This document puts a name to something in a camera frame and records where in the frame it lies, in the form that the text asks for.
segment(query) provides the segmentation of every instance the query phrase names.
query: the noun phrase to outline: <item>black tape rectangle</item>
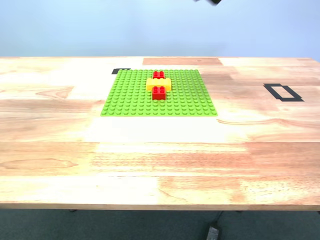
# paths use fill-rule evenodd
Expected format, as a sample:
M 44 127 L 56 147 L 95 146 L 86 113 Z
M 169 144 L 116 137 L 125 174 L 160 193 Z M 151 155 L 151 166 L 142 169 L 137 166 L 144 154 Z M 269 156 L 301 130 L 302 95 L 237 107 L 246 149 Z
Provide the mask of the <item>black tape rectangle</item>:
M 263 86 L 274 96 L 275 99 L 279 99 L 282 102 L 304 102 L 299 94 L 293 91 L 289 86 L 282 86 L 280 83 L 265 83 Z M 281 97 L 273 87 L 283 87 L 292 97 Z

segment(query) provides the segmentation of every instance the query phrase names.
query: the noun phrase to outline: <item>blue wall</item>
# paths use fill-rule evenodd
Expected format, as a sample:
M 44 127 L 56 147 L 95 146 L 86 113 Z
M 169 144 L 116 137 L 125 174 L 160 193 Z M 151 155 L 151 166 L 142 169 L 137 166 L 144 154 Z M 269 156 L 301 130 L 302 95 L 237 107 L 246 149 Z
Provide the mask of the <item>blue wall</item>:
M 0 56 L 248 56 L 320 61 L 320 1 L 2 0 Z

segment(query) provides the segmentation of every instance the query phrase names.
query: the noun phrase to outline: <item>black tape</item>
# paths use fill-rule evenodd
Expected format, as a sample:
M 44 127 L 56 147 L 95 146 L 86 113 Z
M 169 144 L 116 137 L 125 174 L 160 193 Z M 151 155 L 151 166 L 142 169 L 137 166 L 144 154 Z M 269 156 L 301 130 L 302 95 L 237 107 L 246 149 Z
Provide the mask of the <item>black tape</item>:
M 280 83 L 265 83 L 263 86 L 274 96 L 275 99 L 279 99 L 282 102 L 304 102 L 302 97 L 293 91 L 289 86 L 282 86 Z M 281 97 L 272 87 L 283 87 L 292 97 Z
M 111 74 L 118 74 L 119 70 L 130 70 L 131 68 L 115 68 Z

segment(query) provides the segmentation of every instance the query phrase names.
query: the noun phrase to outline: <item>black object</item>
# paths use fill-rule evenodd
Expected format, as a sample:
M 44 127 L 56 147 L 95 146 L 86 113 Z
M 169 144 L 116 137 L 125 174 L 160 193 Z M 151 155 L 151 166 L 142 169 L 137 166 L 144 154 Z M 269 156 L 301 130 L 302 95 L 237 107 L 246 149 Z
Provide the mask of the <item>black object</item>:
M 221 2 L 221 0 L 208 0 L 210 3 L 214 4 L 214 5 L 217 5 L 218 3 Z
M 130 70 L 131 68 L 115 68 L 111 74 L 118 74 L 119 70 Z
M 280 83 L 265 83 L 263 86 L 274 96 L 275 99 L 279 99 L 282 102 L 304 102 L 295 91 L 289 86 L 282 86 Z M 281 97 L 272 87 L 283 87 L 292 97 Z

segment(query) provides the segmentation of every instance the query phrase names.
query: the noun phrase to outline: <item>lego brick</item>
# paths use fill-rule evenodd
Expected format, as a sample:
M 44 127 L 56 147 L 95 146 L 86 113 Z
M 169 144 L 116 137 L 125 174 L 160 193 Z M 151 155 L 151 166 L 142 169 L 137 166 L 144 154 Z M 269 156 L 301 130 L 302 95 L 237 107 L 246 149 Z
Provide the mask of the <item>lego brick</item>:
M 164 71 L 154 71 L 152 75 L 153 79 L 165 79 L 165 73 Z
M 146 91 L 147 78 L 152 78 L 153 72 L 151 69 L 119 71 L 101 116 L 217 116 L 198 70 L 165 69 L 165 75 L 171 79 L 172 90 L 166 91 L 166 100 L 158 101 L 153 101 L 152 92 Z
M 147 91 L 152 91 L 153 87 L 165 87 L 167 91 L 171 91 L 171 79 L 170 78 L 151 78 L 146 80 L 145 89 Z
M 166 100 L 166 88 L 164 86 L 152 88 L 152 100 Z
M 131 68 L 115 68 L 111 74 L 118 74 L 120 70 L 130 70 Z

